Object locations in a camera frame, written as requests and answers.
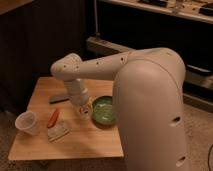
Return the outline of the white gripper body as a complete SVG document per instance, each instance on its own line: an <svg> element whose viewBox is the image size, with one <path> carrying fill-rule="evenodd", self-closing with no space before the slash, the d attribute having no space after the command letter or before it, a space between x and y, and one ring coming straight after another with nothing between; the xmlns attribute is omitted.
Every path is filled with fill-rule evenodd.
<svg viewBox="0 0 213 171"><path fill-rule="evenodd" d="M83 106L89 101L88 89L83 87L82 89L75 89L71 87L68 90L68 96L70 102L75 106Z"/></svg>

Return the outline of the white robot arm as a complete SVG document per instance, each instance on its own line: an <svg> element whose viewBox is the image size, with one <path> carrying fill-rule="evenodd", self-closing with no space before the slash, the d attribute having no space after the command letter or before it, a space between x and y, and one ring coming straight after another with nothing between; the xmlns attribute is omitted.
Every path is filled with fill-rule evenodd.
<svg viewBox="0 0 213 171"><path fill-rule="evenodd" d="M71 53L51 66L73 104L87 102L84 79L113 82L113 111L128 171L189 171L183 123L185 65L169 48L83 61Z"/></svg>

